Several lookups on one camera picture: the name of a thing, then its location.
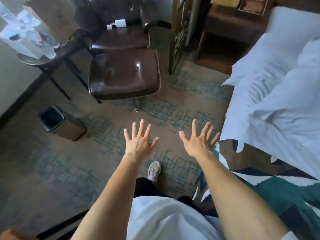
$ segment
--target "white box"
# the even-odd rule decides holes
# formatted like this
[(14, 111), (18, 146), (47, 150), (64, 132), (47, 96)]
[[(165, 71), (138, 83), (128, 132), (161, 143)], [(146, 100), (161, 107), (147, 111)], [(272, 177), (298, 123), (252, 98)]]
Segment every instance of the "white box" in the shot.
[(0, 39), (2, 39), (5, 43), (9, 44), (13, 49), (15, 49), (18, 53), (21, 53), (26, 56), (30, 56), (33, 58), (40, 59), (44, 54), (41, 49), (32, 44), (28, 39), (22, 37), (18, 40), (10, 40), (9, 38), (16, 34), (15, 27), (11, 25), (7, 25), (0, 32)]

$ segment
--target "chair armrest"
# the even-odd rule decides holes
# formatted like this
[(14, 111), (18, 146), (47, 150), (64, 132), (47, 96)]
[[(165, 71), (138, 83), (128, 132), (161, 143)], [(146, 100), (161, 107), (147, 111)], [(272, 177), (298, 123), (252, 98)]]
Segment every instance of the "chair armrest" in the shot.
[(102, 30), (106, 29), (103, 21), (89, 7), (79, 7), (75, 12), (74, 20), (78, 24), (78, 30), (91, 39), (98, 37)]
[(148, 1), (139, 7), (140, 20), (144, 33), (149, 32), (152, 26), (160, 26), (163, 28), (171, 29), (171, 24), (160, 20), (157, 15), (157, 9), (153, 2)]

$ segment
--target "chair backrest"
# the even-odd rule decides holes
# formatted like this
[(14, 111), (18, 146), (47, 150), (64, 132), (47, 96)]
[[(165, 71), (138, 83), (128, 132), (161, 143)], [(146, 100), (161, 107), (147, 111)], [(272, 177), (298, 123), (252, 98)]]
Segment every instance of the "chair backrest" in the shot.
[(143, 0), (88, 0), (88, 3), (106, 24), (119, 19), (125, 19), (127, 23), (138, 23), (139, 7)]

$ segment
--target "floor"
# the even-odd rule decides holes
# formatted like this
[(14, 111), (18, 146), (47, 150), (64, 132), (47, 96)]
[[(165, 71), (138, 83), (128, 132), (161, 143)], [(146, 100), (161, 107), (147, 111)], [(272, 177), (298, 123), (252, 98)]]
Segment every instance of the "floor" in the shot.
[[(142, 118), (152, 124), (151, 138), (160, 138), (139, 170), (146, 177), (153, 160), (162, 163), (160, 189), (176, 198), (191, 196), (200, 167), (190, 158), (178, 131), (190, 136), (192, 119), (199, 130), (207, 121), (221, 129), (232, 89), (220, 85), (229, 77), (193, 63), (187, 52), (168, 75), (168, 35), (151, 35), (161, 68), (161, 90), (141, 101), (135, 112), (129, 100), (98, 104), (66, 67), (54, 78), (72, 97), (46, 81), (0, 131), (0, 231), (15, 227), (37, 234), (89, 208), (97, 199), (125, 151), (123, 129)], [(90, 55), (72, 57), (88, 76)], [(88, 132), (71, 142), (47, 133), (38, 121), (46, 106), (57, 105), (80, 118)]]

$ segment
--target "wooden nightstand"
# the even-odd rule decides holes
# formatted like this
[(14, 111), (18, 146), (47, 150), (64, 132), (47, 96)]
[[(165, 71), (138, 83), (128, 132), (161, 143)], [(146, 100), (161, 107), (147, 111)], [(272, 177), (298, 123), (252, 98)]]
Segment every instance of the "wooden nightstand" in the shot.
[(205, 21), (195, 64), (230, 75), (231, 66), (265, 32), (272, 5), (272, 0), (268, 0), (264, 15), (260, 16), (213, 4)]

